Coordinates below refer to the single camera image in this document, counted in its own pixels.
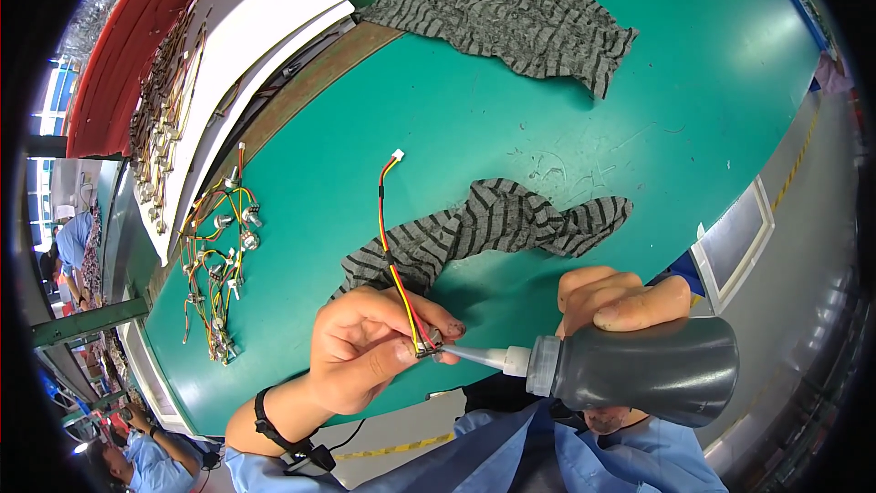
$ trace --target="white board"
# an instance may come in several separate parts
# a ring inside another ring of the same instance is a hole
[[[181,110],[188,108],[188,121],[183,136],[176,143],[172,171],[165,178],[163,221],[167,228],[163,234],[158,234],[155,224],[149,219],[152,203],[139,205],[140,216],[162,266],[167,265],[171,240],[175,240],[171,236],[171,226],[176,226],[177,214],[185,214],[193,201],[193,197],[183,199],[184,185],[205,127],[222,97],[238,79],[247,75],[248,82],[240,88],[224,122],[215,123],[220,124],[222,130],[216,132],[210,151],[190,174],[201,181],[234,126],[236,117],[233,115],[239,116],[243,112],[249,98],[272,73],[269,61],[261,66],[259,61],[266,56],[268,59],[276,57],[279,66],[296,49],[352,13],[353,7],[346,0],[196,0],[192,9],[193,18],[184,49],[192,53],[202,23],[206,23],[207,39],[197,79],[193,83],[191,102],[188,103],[186,93],[182,103]],[[280,57],[280,49],[285,56]]]

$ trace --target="yellow floor line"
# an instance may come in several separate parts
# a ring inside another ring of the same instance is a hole
[[[806,140],[803,142],[803,148],[800,149],[800,154],[797,155],[797,160],[794,162],[794,167],[791,168],[791,173],[787,174],[787,179],[785,179],[785,184],[783,184],[782,190],[779,191],[778,196],[776,196],[775,200],[772,202],[773,212],[775,212],[775,208],[779,207],[779,203],[782,202],[782,199],[785,197],[785,192],[787,191],[787,188],[791,186],[791,180],[794,179],[794,175],[797,173],[797,168],[800,167],[800,163],[803,161],[803,155],[806,154],[806,149],[809,147],[809,140],[812,138],[812,131],[816,128],[819,110],[821,110],[821,107],[818,107],[816,109],[816,114],[812,115],[812,124],[809,126],[809,131],[806,133]]]
[[[373,451],[358,451],[356,453],[334,455],[334,460],[345,461],[347,459],[360,459],[362,457],[376,457],[378,455],[388,455],[390,453],[402,453],[403,451],[411,451],[412,449],[420,449],[421,447],[431,446],[432,444],[440,444],[445,441],[451,441],[453,440],[453,436],[453,433],[446,433],[442,434],[441,436],[435,436],[434,438],[414,441],[409,444],[403,444],[401,446],[384,447],[383,449],[375,449]]]

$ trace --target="blue uniform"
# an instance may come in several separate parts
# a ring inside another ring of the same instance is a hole
[[[58,231],[58,236],[55,237],[61,270],[68,277],[72,275],[73,268],[82,268],[82,260],[85,258],[85,244],[89,241],[92,221],[94,218],[91,212],[76,214]]]
[[[648,417],[605,436],[554,422],[551,399],[517,413],[478,410],[454,425],[456,438],[356,491],[727,491],[706,464],[694,433]],[[279,459],[225,455],[237,493],[335,493],[331,475],[288,477]]]
[[[191,444],[180,438],[173,439],[201,460],[202,455]],[[171,459],[157,441],[136,430],[128,434],[125,458],[134,463],[134,477],[129,488],[137,493],[189,493],[198,481],[197,475],[190,475],[180,462]]]

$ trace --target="gray floor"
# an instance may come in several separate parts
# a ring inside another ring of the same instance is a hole
[[[852,217],[854,177],[846,166],[853,159],[850,143],[852,120],[846,96],[821,100],[809,95],[785,138],[761,172],[771,199],[782,189],[794,166],[819,109],[816,128],[805,159],[774,216],[776,230],[755,269],[722,316],[733,324],[739,337],[741,370],[737,390],[724,414],[712,425],[697,431],[704,447],[712,444],[709,462],[726,467],[733,461],[729,442],[716,441],[728,430],[736,433],[737,449],[753,441],[772,417],[741,419],[752,407],[787,395],[796,385],[799,371],[811,363],[819,336],[829,320],[824,310],[839,304],[836,293],[850,246],[848,218]],[[695,314],[709,313],[706,303]],[[455,418],[463,414],[464,399],[455,391],[436,399],[395,411],[365,422],[362,430],[336,454],[350,454],[398,446],[450,432]],[[344,441],[356,423],[323,429],[314,441],[334,446]],[[402,453],[341,460],[334,471],[348,488],[426,453],[430,447]]]

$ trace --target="fingernail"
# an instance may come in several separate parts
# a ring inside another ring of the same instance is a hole
[[[596,315],[594,315],[594,317],[593,317],[594,321],[596,321],[596,318],[598,318],[602,321],[605,321],[605,322],[612,321],[612,320],[618,318],[618,307],[617,306],[607,306],[604,309],[599,309],[597,311]]]
[[[408,346],[404,341],[399,341],[395,346],[395,357],[402,363],[414,363],[417,356],[413,353],[413,346]]]
[[[462,322],[455,322],[447,326],[448,333],[451,337],[455,339],[459,339],[463,335],[465,335],[466,328],[465,324]]]

